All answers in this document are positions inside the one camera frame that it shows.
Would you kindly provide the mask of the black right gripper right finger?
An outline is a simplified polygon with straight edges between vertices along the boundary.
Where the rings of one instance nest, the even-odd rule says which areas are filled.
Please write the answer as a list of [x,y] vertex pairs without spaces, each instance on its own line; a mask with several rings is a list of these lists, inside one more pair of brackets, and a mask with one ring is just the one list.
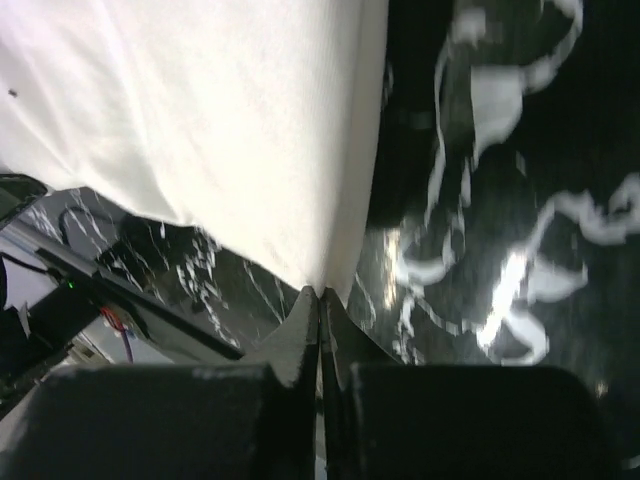
[[553,367],[395,362],[321,297],[331,479],[618,479],[596,404]]

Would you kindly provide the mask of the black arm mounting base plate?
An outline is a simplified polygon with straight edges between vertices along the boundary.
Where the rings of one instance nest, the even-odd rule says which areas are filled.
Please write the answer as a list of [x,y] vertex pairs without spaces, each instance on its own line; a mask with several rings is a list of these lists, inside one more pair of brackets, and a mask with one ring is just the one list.
[[94,261],[15,220],[3,232],[64,280],[81,287],[94,301],[100,300],[125,312],[142,339],[176,363],[223,364],[244,356],[241,348],[192,324],[175,309],[143,293]]

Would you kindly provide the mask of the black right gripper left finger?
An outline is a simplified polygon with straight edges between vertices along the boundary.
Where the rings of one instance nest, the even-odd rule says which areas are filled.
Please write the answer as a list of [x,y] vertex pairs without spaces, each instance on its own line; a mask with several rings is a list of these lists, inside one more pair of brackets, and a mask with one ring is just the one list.
[[244,358],[69,367],[38,386],[1,455],[5,479],[311,479],[319,301],[298,295]]

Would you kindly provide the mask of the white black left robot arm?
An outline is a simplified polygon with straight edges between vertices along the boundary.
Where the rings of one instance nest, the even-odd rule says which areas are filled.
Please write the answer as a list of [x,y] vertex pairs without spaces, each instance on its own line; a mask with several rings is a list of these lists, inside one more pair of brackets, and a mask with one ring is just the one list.
[[1,176],[1,239],[25,254],[1,249],[1,378],[63,356],[98,318],[90,290],[79,281],[77,259],[23,216],[45,187],[23,175]]

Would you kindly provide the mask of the white t-shirt with robot print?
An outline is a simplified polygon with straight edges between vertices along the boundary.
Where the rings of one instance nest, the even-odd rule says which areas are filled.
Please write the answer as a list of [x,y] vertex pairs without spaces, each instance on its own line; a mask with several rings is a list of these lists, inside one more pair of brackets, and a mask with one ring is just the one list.
[[1,169],[199,227],[347,299],[387,15],[384,1],[5,1]]

